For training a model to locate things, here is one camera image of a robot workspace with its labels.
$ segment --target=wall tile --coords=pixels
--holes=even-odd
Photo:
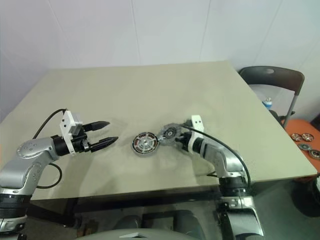
[[[211,0],[201,61],[251,66],[281,0]]]
[[[311,121],[320,113],[320,41],[299,69],[305,76],[300,95],[295,104],[296,118]]]
[[[50,0],[77,68],[138,65],[130,0]]]
[[[320,1],[283,0],[255,65],[298,69],[320,36]]]
[[[134,0],[144,65],[198,62],[209,0]]]
[[[0,123],[5,119],[6,115],[0,109]]]
[[[4,119],[30,90],[9,59],[0,52],[0,110]]]
[[[75,59],[46,0],[2,0],[0,16],[1,50],[22,74],[74,65]]]

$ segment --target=chair backrest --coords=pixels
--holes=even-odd
[[[248,84],[264,84],[281,87],[294,91],[298,96],[305,76],[295,70],[277,66],[248,66],[239,72],[243,80]]]

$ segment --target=gear disc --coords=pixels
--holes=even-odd
[[[153,154],[158,147],[158,138],[151,132],[142,132],[133,139],[132,149],[140,157]]]
[[[305,143],[298,144],[298,147],[304,151],[312,150],[312,147],[309,144],[305,144]]]
[[[315,149],[310,150],[310,151],[309,151],[309,156],[310,156],[311,158],[313,158],[313,159],[320,160],[320,151],[315,150]]]
[[[312,142],[312,141],[315,139],[312,134],[307,133],[307,132],[306,132],[306,133],[303,133],[303,134],[301,135],[301,137],[302,137],[302,139],[305,140],[306,142]]]
[[[291,138],[293,141],[300,142],[302,140],[302,136],[298,133],[292,133]]]
[[[176,138],[180,135],[181,126],[177,123],[170,123],[165,125],[157,136],[160,144],[173,145],[176,142]]]

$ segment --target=orange chair seat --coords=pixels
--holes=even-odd
[[[309,144],[312,149],[320,151],[320,131],[315,129],[309,122],[302,120],[302,119],[291,119],[288,121],[285,131],[291,135],[294,133],[297,134],[304,134],[309,133],[314,136],[313,141],[295,141],[295,143],[298,144]],[[309,156],[308,151],[301,150],[305,157],[310,161],[310,163],[316,168],[318,173],[320,173],[320,160],[313,159]]]

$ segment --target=black chair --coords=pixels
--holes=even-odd
[[[271,114],[278,120],[278,122],[285,127],[292,115],[292,110],[299,96],[300,90],[305,80],[305,76],[295,70],[277,67],[277,66],[248,66],[242,68],[239,75],[248,84],[264,84],[281,87],[294,91],[294,97],[290,104],[289,110],[284,116],[284,123],[282,124],[281,118],[274,111]]]

